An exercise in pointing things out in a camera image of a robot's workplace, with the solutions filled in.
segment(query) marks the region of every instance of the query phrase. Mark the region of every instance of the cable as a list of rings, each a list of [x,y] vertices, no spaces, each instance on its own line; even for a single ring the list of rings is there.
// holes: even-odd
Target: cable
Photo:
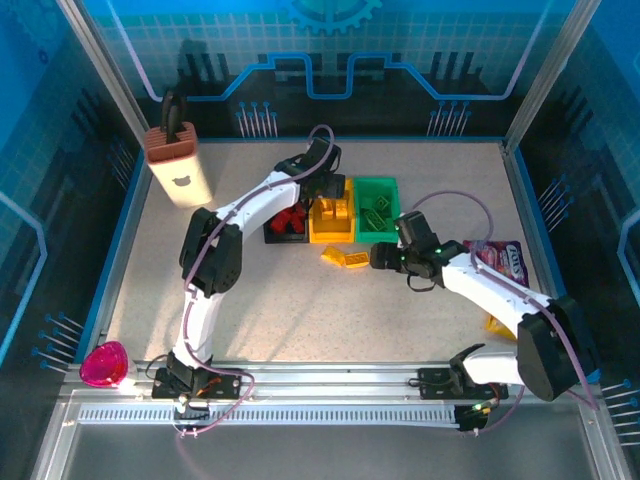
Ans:
[[[493,390],[493,393],[496,396],[496,406],[495,406],[495,408],[498,408],[500,406],[500,392],[498,391],[498,387],[496,386],[495,383],[489,383],[488,385],[491,387],[491,390]]]
[[[509,410],[507,410],[507,413],[505,413],[502,417],[500,417],[496,423],[493,423],[493,424],[489,425],[488,427],[483,428],[482,430],[480,430],[478,428],[474,428],[473,430],[470,430],[468,432],[463,432],[463,433],[465,435],[474,435],[474,436],[477,437],[481,433],[484,435],[485,433],[489,433],[489,432],[495,430],[500,425],[505,423],[509,419],[509,417],[511,415],[513,415],[513,412],[515,412],[516,408],[518,408],[518,405],[520,405],[520,401],[522,400],[522,396],[523,395],[524,395],[524,385],[520,388],[520,391],[518,392],[518,395],[516,395],[516,399],[513,402],[513,405],[511,405],[511,408]]]
[[[416,292],[416,293],[424,293],[424,292],[430,292],[432,291],[434,288],[436,288],[436,283],[433,282],[432,285],[428,286],[428,287],[423,287],[423,288],[415,288],[411,285],[411,279],[413,277],[417,277],[418,275],[415,273],[411,273],[409,272],[407,274],[407,286],[411,289],[411,291]]]
[[[298,175],[295,175],[295,176],[290,177],[290,178],[285,178],[285,179],[282,179],[282,180],[278,180],[278,181],[276,181],[276,182],[274,182],[272,184],[269,184],[269,185],[263,185],[262,187],[260,187],[257,190],[249,193],[242,200],[240,200],[238,202],[238,204],[235,206],[235,208],[233,210],[231,210],[220,221],[220,223],[218,223],[218,225],[216,225],[216,227],[213,229],[211,234],[209,234],[209,237],[207,238],[207,240],[204,243],[202,249],[198,253],[198,256],[196,257],[196,260],[193,263],[193,266],[191,267],[191,270],[189,271],[189,274],[187,275],[187,278],[185,279],[184,290],[185,290],[185,292],[191,293],[191,300],[190,300],[189,304],[187,305],[187,308],[185,309],[183,325],[182,325],[182,336],[184,338],[185,347],[187,349],[187,352],[191,356],[191,359],[200,368],[204,368],[205,370],[207,370],[209,372],[216,373],[218,375],[233,375],[233,376],[241,375],[241,376],[243,376],[245,378],[248,378],[250,383],[249,383],[249,386],[247,387],[247,390],[236,401],[236,403],[234,403],[231,406],[231,408],[229,408],[229,410],[227,410],[225,412],[225,414],[222,415],[220,418],[218,418],[215,422],[211,423],[210,425],[207,425],[206,427],[200,427],[198,429],[194,428],[191,431],[186,431],[186,430],[182,431],[181,432],[182,435],[186,434],[186,435],[191,435],[191,436],[197,436],[200,433],[205,433],[205,432],[207,432],[209,430],[212,430],[216,426],[218,426],[221,422],[226,420],[235,410],[237,410],[238,407],[242,404],[242,402],[244,402],[249,397],[249,395],[253,391],[253,388],[255,387],[255,382],[256,382],[255,377],[253,375],[251,375],[250,373],[231,371],[231,370],[223,370],[223,369],[218,369],[218,368],[212,368],[209,365],[201,362],[198,359],[198,357],[196,357],[195,351],[193,350],[193,348],[191,348],[191,345],[189,344],[189,336],[188,336],[189,316],[191,314],[191,309],[193,308],[193,304],[195,302],[196,294],[197,294],[197,290],[190,288],[191,287],[191,281],[193,280],[193,277],[195,276],[196,272],[198,271],[198,268],[202,264],[202,261],[204,260],[204,257],[206,255],[208,249],[209,249],[209,245],[211,245],[211,243],[216,239],[216,237],[220,234],[222,229],[225,227],[225,225],[234,216],[236,216],[238,214],[238,212],[242,209],[242,207],[244,207],[247,204],[247,202],[251,201],[252,199],[257,197],[258,195],[262,194],[263,192],[271,190],[272,188],[279,187],[280,185],[285,185],[285,184],[292,183],[292,182],[297,182],[298,180],[301,180],[301,179],[303,179],[305,177],[308,177],[309,175],[313,174],[316,170],[318,170],[320,167],[322,167],[322,165],[327,161],[327,159],[331,155],[331,151],[333,150],[333,147],[335,145],[335,135],[333,134],[333,130],[331,129],[331,127],[329,127],[328,125],[325,125],[325,124],[316,125],[311,130],[311,133],[309,133],[309,136],[307,137],[307,146],[311,145],[311,143],[313,141],[313,138],[314,138],[314,136],[315,136],[315,134],[316,134],[316,132],[318,130],[325,130],[329,134],[329,146],[327,147],[327,150],[325,151],[325,153],[322,156],[322,158],[318,161],[318,163],[316,163],[309,170],[306,170],[305,172],[302,172],[302,173],[300,173]]]
[[[151,368],[151,365],[153,365],[154,363],[156,363],[158,360],[162,359],[162,358],[167,358],[169,355],[167,355],[166,353],[163,353],[162,355],[158,355],[157,357],[155,357],[153,360],[151,360],[149,363],[147,363],[147,366],[144,369],[144,375],[149,379],[149,380],[155,380],[155,378],[150,377],[149,376],[149,369]]]
[[[491,236],[493,235],[493,230],[494,230],[493,215],[491,215],[491,211],[489,210],[489,208],[485,205],[485,203],[482,200],[480,200],[478,197],[476,197],[475,195],[472,195],[470,193],[462,192],[460,190],[440,190],[440,191],[437,191],[437,192],[433,192],[433,193],[430,193],[428,195],[425,195],[420,200],[418,200],[411,207],[411,211],[416,210],[420,205],[422,205],[422,203],[424,203],[425,201],[429,200],[430,198],[433,198],[433,197],[436,197],[436,196],[439,196],[439,195],[445,195],[445,194],[459,195],[459,196],[462,196],[462,197],[466,197],[466,198],[468,198],[470,200],[473,200],[476,204],[478,204],[482,208],[482,210],[484,210],[484,213],[487,216],[487,220],[489,221],[489,231],[487,232],[487,235],[485,236],[484,240],[481,243],[484,243],[484,242],[488,241],[491,238]],[[582,385],[582,388],[584,388],[584,390],[585,390],[585,392],[587,394],[587,399],[582,398],[580,395],[578,395],[575,392],[572,392],[570,390],[569,390],[569,394],[572,395],[574,398],[577,398],[578,400],[580,400],[583,403],[587,404],[593,410],[596,410],[596,411],[599,410],[598,404],[596,403],[595,398],[593,397],[593,393],[591,392],[591,389],[589,388],[589,384],[587,382],[587,378],[586,378],[586,375],[584,373],[584,370],[582,369],[582,365],[580,365],[580,360],[578,359],[578,355],[576,354],[576,352],[575,352],[575,350],[573,348],[573,345],[571,345],[571,342],[569,341],[569,338],[567,337],[566,332],[564,331],[564,329],[562,328],[560,323],[556,320],[555,316],[551,312],[549,312],[549,310],[547,310],[547,308],[544,305],[540,304],[540,302],[538,302],[537,300],[535,300],[533,298],[530,298],[524,292],[521,292],[519,289],[513,287],[511,284],[509,284],[505,280],[501,279],[499,275],[493,275],[487,269],[482,268],[481,265],[478,264],[477,249],[478,249],[478,242],[474,242],[472,244],[472,246],[471,246],[470,258],[471,258],[471,264],[473,265],[473,268],[476,270],[476,272],[478,274],[484,276],[485,278],[488,278],[489,280],[493,281],[494,283],[500,285],[501,287],[507,289],[509,292],[513,293],[514,295],[516,295],[517,297],[521,298],[525,302],[529,302],[531,305],[533,305],[535,308],[537,308],[540,312],[542,312],[542,314],[549,320],[549,322],[551,323],[551,326],[557,332],[558,337],[560,338],[560,341],[562,342],[563,347],[567,351],[567,353],[569,355],[569,359],[571,360],[571,365],[573,366],[573,368],[574,368],[574,370],[576,372],[576,375],[578,376],[578,380],[580,381],[580,384]],[[516,402],[513,404],[511,409],[505,414],[504,417],[502,417],[498,422],[493,424],[490,427],[490,430],[493,430],[494,428],[496,428],[497,425],[501,425],[503,423],[503,419],[508,418],[509,416],[511,416],[511,414],[513,413],[513,410],[515,410],[517,405],[520,403],[520,399],[522,398],[523,394],[524,394],[524,387],[522,387],[521,393],[519,394],[520,398],[516,399]]]

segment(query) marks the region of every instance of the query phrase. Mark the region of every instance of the white robotic arm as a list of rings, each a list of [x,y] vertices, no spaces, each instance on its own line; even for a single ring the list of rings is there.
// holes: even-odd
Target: white robotic arm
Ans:
[[[493,315],[517,338],[517,345],[477,344],[453,357],[451,378],[458,392],[465,386],[516,384],[551,401],[575,385],[574,362],[548,315],[566,333],[586,374],[597,370],[593,338],[572,299],[552,299],[534,292],[472,258],[459,243],[441,244],[419,212],[403,215],[395,224],[400,241],[374,245],[373,268],[405,273],[409,285],[414,276],[431,279]]]
[[[169,379],[161,383],[177,380],[198,391],[208,381],[208,373],[200,367],[213,357],[213,330],[222,299],[240,276],[244,240],[301,200],[308,203],[317,196],[341,198],[345,179],[332,170],[340,155],[337,146],[314,138],[306,153],[278,163],[262,183],[234,202],[214,212],[204,208],[194,212],[180,253],[182,277],[190,284],[180,332],[167,358]],[[207,245],[216,228],[219,234]],[[204,250],[202,261],[194,269]]]
[[[290,175],[284,172],[271,172],[269,176],[253,190],[238,200],[219,208],[215,212],[218,218],[224,218],[229,212],[236,208],[240,201],[249,196],[252,192],[260,189],[263,185],[272,185],[279,180],[289,179]],[[292,207],[300,199],[300,185],[291,182],[275,187],[267,192],[249,200],[227,225],[237,225],[242,232],[242,240],[246,240],[253,232],[262,227],[271,217],[282,210]],[[182,315],[182,325],[178,339],[173,347],[175,358],[187,367],[197,368],[198,364],[187,351],[184,341],[184,322],[187,318],[186,309],[191,305],[189,312],[189,323],[187,324],[187,336],[189,344],[198,360],[203,363],[209,361],[213,355],[213,344],[211,337],[215,328],[216,319],[220,311],[220,303],[225,293],[213,293],[207,297],[205,292],[196,288],[196,298],[192,294],[185,292],[185,307]]]

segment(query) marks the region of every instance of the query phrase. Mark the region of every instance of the snack bag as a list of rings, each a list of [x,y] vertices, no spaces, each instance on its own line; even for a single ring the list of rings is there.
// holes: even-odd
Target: snack bag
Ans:
[[[465,240],[464,246],[471,250],[474,242]],[[489,267],[524,287],[529,287],[529,274],[524,264],[520,242],[485,242],[479,250],[478,257]],[[492,333],[502,335],[516,341],[516,337],[500,321],[489,315],[485,328]]]

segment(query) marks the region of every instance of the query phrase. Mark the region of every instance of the yellow block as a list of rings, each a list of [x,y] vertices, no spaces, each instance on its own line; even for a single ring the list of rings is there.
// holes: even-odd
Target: yellow block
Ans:
[[[489,319],[487,320],[487,324],[484,326],[484,328],[491,333],[497,333],[498,335],[502,335],[503,337],[508,338],[509,340],[513,340],[514,342],[517,341],[516,336],[513,333],[511,333],[511,330],[505,327],[500,322],[500,320],[498,320],[493,315],[489,315]]]
[[[366,267],[369,265],[369,254],[367,252],[360,252],[345,255],[344,264],[347,268]]]
[[[333,201],[331,199],[321,198],[320,208],[321,208],[323,220],[333,220],[333,217],[334,217]]]
[[[340,250],[338,250],[335,247],[325,248],[324,252],[322,252],[321,258],[339,267],[343,266],[345,263],[344,253],[342,253]]]
[[[336,220],[347,220],[349,207],[346,200],[336,200]]]

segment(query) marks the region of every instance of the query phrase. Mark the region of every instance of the yellow object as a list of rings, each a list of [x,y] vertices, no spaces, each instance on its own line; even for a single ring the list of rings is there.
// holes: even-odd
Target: yellow object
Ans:
[[[319,199],[313,202],[309,210],[310,243],[353,243],[356,239],[356,215],[354,208],[353,179],[348,178],[344,185],[342,200],[347,202],[347,218],[323,218],[323,203]]]
[[[367,252],[360,252],[345,255],[344,264],[347,268],[366,267],[369,265],[369,254]]]
[[[333,263],[339,267],[343,266],[345,263],[345,255],[340,250],[335,247],[327,247],[322,252],[321,257],[325,259],[329,263]]]
[[[489,315],[489,319],[487,320],[487,324],[484,326],[485,329],[490,331],[491,333],[497,333],[498,335],[502,335],[509,340],[517,341],[516,336],[511,333],[507,327],[505,327],[500,320],[498,320],[493,315]]]
[[[333,213],[333,200],[329,198],[318,199],[320,203],[322,220],[333,220],[335,217]]]
[[[336,200],[336,220],[349,218],[349,205],[346,200]]]

